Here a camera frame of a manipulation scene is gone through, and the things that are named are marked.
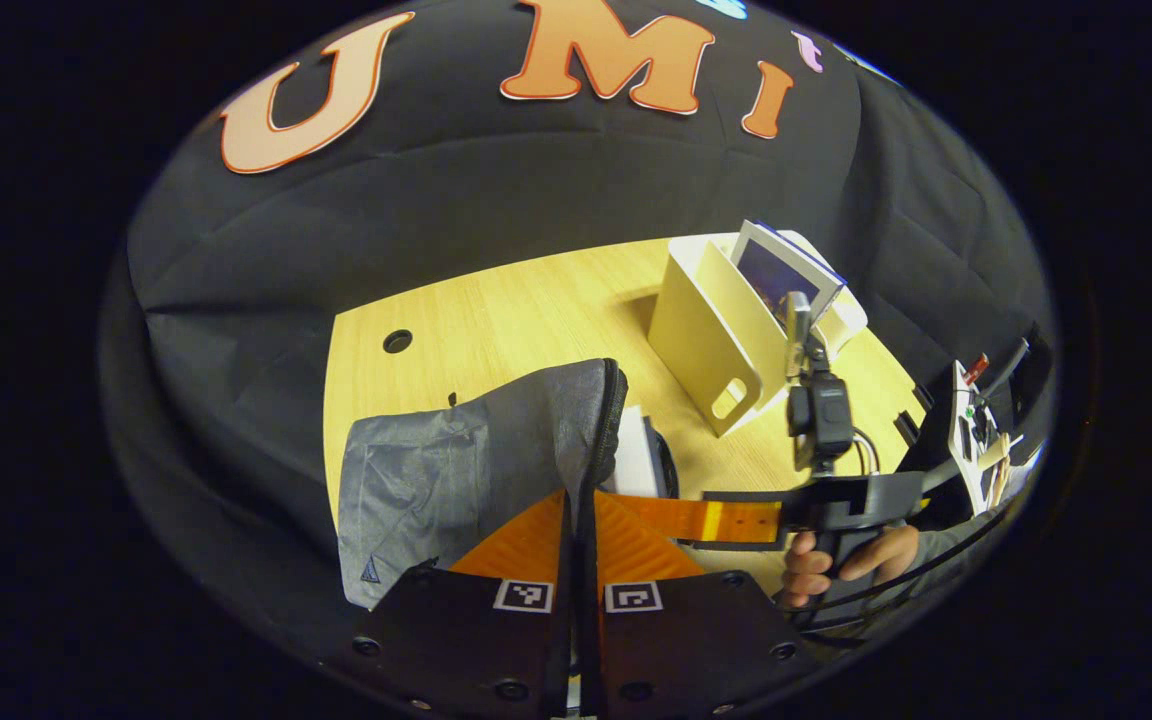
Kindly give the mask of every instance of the table surface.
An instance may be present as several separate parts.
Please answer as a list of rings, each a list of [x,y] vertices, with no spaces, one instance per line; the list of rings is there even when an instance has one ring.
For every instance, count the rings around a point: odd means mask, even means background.
[[[736,233],[712,236],[720,245]],[[626,372],[627,406],[643,407],[664,434],[679,470],[680,495],[705,491],[774,491],[799,486],[786,434],[785,397],[755,419],[715,437],[684,388],[649,344],[649,327],[669,238],[552,255],[448,279],[338,314],[326,369],[323,445],[332,516],[340,464],[354,420],[442,410],[536,370],[613,357]],[[382,341],[411,332],[397,354]],[[901,410],[924,411],[914,379],[869,329],[842,348],[833,372],[846,379],[856,427],[873,438],[886,471],[905,455],[896,430]],[[838,462],[859,471],[856,452]],[[685,548],[705,570],[749,570],[767,592],[780,588],[783,552]]]

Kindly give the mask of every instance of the screw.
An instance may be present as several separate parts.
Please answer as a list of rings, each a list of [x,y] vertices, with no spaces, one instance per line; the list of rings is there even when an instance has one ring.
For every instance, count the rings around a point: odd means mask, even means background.
[[[628,702],[644,702],[652,697],[652,683],[626,683],[621,685],[621,697]]]
[[[500,700],[523,702],[529,695],[526,685],[517,680],[502,680],[502,682],[497,683],[497,697]]]
[[[376,657],[380,654],[380,643],[365,637],[365,635],[356,635],[353,638],[353,651],[357,652],[358,655]]]
[[[794,653],[799,651],[798,647],[794,646],[794,643],[781,643],[772,649],[772,657],[776,660],[788,660],[794,657]]]

